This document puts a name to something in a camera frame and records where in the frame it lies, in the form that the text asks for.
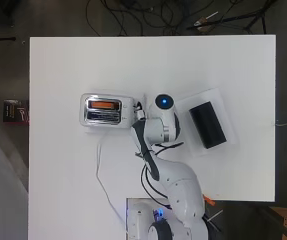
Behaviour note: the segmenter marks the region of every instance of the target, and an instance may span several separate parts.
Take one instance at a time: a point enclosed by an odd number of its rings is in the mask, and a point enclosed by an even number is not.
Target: white table
[[[95,179],[99,136],[78,120],[81,95],[95,89],[218,87],[239,148],[180,160],[213,199],[274,200],[275,36],[32,38],[30,81],[30,240],[125,239]],[[128,134],[103,146],[100,175],[122,216],[127,197],[146,197],[135,151]]]

